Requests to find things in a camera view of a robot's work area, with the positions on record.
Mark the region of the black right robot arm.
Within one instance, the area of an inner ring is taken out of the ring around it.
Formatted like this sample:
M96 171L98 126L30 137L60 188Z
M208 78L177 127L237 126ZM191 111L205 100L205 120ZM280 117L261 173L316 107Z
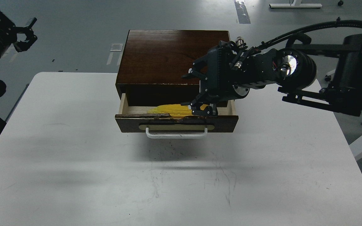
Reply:
M200 80L199 94L182 103L193 115L217 116L217 104L245 98L251 89L277 84L283 101L351 116L362 111L362 34L342 44L312 44L303 32L284 48L261 52L242 37L220 41L195 60L185 79Z

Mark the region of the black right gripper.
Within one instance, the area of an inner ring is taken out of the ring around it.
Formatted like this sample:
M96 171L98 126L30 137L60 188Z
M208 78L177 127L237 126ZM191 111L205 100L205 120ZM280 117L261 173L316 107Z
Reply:
M262 53L248 48L241 37L221 41L205 56L195 60L183 79L201 79L200 93L190 102L182 102L195 116L217 116L217 102L245 98L250 89L262 89L277 83L276 49Z

